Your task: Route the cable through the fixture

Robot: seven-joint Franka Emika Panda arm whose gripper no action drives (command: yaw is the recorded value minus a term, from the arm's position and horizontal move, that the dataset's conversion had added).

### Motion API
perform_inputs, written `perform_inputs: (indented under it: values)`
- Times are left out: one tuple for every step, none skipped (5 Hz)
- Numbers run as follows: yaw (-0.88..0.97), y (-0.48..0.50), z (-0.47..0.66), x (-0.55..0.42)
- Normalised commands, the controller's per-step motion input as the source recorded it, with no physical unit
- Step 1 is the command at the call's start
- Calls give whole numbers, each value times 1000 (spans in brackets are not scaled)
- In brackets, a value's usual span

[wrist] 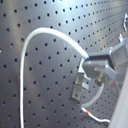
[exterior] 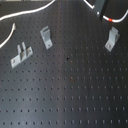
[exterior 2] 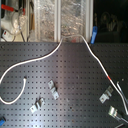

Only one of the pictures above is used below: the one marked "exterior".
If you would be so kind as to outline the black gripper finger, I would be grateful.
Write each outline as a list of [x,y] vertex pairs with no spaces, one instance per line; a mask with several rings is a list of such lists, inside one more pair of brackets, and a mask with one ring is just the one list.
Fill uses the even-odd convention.
[[102,18],[108,5],[108,0],[96,0],[94,4],[94,12],[98,18]]

